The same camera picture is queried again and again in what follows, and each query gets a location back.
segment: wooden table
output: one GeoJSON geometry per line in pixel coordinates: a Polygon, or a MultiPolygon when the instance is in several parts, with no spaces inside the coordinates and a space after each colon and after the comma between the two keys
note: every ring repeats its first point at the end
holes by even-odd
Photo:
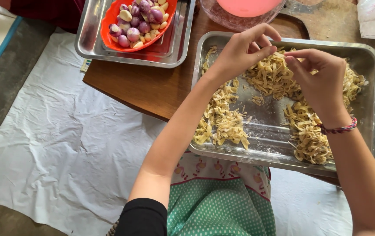
{"type": "MultiPolygon", "coordinates": [[[[320,1],[300,2],[310,5],[320,1]]],[[[290,19],[278,16],[271,25],[282,37],[308,38],[303,27],[290,19]]],[[[230,30],[210,20],[201,10],[193,20],[188,55],[179,67],[164,69],[93,60],[83,81],[134,110],[168,121],[190,92],[196,46],[209,31],[230,30]]],[[[314,177],[339,184],[335,178],[314,177]]]]}

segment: black sleeve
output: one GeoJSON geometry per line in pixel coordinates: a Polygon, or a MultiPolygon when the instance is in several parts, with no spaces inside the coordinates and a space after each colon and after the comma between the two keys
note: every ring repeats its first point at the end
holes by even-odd
{"type": "Polygon", "coordinates": [[[115,236],[167,236],[167,209],[160,202],[137,198],[123,207],[115,236]]]}

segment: pink batter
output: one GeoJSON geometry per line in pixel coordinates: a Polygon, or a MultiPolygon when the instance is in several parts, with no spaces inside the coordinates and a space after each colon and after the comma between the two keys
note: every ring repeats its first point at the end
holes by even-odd
{"type": "Polygon", "coordinates": [[[282,0],[216,0],[224,10],[239,17],[256,17],[275,8],[282,0]]]}

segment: woven bracelet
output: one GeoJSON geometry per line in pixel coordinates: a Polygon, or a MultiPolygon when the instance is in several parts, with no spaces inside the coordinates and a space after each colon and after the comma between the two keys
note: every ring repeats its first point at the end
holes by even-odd
{"type": "Polygon", "coordinates": [[[351,130],[353,130],[354,128],[357,127],[357,119],[353,116],[351,116],[352,118],[352,123],[348,126],[345,126],[345,127],[341,127],[341,128],[334,128],[334,129],[326,129],[323,124],[320,124],[320,125],[317,125],[318,127],[321,128],[321,133],[322,134],[342,134],[344,132],[349,132],[351,130]]]}

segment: green polka dot apron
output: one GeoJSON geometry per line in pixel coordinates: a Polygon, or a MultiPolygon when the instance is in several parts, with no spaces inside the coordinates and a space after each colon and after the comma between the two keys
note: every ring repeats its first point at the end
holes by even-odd
{"type": "Polygon", "coordinates": [[[185,152],[174,169],[169,236],[274,236],[268,167],[185,152]]]}

